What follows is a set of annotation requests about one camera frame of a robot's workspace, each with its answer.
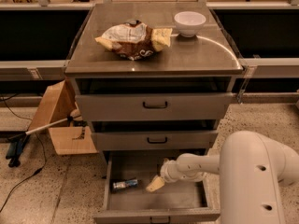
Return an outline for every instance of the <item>gray cabinet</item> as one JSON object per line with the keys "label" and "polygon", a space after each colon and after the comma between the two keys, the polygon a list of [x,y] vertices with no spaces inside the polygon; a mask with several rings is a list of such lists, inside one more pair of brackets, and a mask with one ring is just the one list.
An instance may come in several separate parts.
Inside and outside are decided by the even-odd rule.
{"label": "gray cabinet", "polygon": [[[169,12],[162,14],[161,9]],[[188,39],[174,29],[171,47],[147,60],[124,60],[94,41],[112,24],[132,17],[151,27],[174,27],[173,16],[182,10],[205,14],[206,28]],[[213,146],[235,76],[242,71],[213,16],[196,2],[95,6],[65,73],[96,148],[107,154],[105,201],[94,216],[97,223],[186,223],[219,217],[206,181],[177,182],[154,193],[145,187],[165,157],[204,155]],[[112,182],[134,177],[137,188],[111,191]]]}

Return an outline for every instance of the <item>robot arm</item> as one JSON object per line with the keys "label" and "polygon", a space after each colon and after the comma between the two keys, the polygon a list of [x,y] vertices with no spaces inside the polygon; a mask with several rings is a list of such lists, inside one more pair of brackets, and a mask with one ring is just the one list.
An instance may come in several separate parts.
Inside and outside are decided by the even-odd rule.
{"label": "robot arm", "polygon": [[221,224],[285,224],[279,186],[299,181],[299,155],[253,132],[231,134],[220,156],[183,154],[166,161],[164,182],[201,181],[220,175]]}

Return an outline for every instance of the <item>black drawer handle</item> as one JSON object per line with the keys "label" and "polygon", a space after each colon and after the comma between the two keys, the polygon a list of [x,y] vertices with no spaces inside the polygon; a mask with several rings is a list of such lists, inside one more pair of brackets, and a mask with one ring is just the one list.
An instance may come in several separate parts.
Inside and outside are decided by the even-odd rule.
{"label": "black drawer handle", "polygon": [[167,141],[168,141],[168,138],[165,137],[164,139],[160,139],[160,140],[158,140],[158,139],[148,138],[147,140],[148,140],[148,143],[149,143],[149,144],[157,145],[157,144],[166,144]]}
{"label": "black drawer handle", "polygon": [[147,109],[164,109],[168,108],[168,102],[165,101],[164,105],[147,105],[147,103],[143,102],[143,107]]}

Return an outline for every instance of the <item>white bowl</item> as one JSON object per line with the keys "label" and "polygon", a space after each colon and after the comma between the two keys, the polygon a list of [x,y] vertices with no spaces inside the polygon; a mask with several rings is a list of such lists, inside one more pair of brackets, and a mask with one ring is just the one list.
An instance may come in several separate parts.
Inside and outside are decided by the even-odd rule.
{"label": "white bowl", "polygon": [[181,35],[195,36],[206,22],[206,17],[198,12],[183,11],[175,16],[175,24]]}

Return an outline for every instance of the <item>power cord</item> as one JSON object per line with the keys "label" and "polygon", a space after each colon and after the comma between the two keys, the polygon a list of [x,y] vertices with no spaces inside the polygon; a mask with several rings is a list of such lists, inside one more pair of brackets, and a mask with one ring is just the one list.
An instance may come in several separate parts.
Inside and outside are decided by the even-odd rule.
{"label": "power cord", "polygon": [[[18,116],[18,115],[17,115],[16,113],[14,113],[14,112],[10,109],[10,107],[7,105],[6,100],[11,99],[12,97],[14,97],[14,96],[16,96],[16,95],[13,95],[13,96],[8,97],[7,99],[4,99],[3,95],[1,94],[2,100],[0,100],[0,101],[4,102],[4,104],[5,104],[6,107],[10,110],[10,112],[11,112],[13,115],[15,115],[16,117],[18,117],[19,119],[29,119],[29,118],[25,118],[25,117]],[[45,146],[44,146],[43,142],[41,141],[41,139],[39,138],[39,136],[37,135],[37,133],[36,133],[36,138],[38,139],[39,143],[41,144],[41,146],[42,146],[42,148],[43,148],[44,164],[43,164],[40,168],[36,169],[36,171],[35,171],[32,175],[26,177],[25,179],[23,179],[23,181],[21,181],[20,183],[18,183],[17,185],[15,185],[15,186],[11,189],[11,191],[9,192],[9,194],[8,194],[8,196],[7,196],[7,198],[6,198],[6,200],[4,201],[4,203],[3,203],[3,205],[2,205],[2,207],[1,207],[1,209],[0,209],[0,213],[3,211],[4,207],[6,206],[8,200],[9,200],[10,196],[12,195],[12,193],[14,192],[14,190],[15,190],[16,188],[18,188],[22,183],[24,183],[24,182],[26,182],[27,180],[29,180],[30,178],[34,177],[35,175],[38,175],[38,174],[43,170],[43,168],[46,166],[46,163],[47,163],[47,157],[46,157]]]}

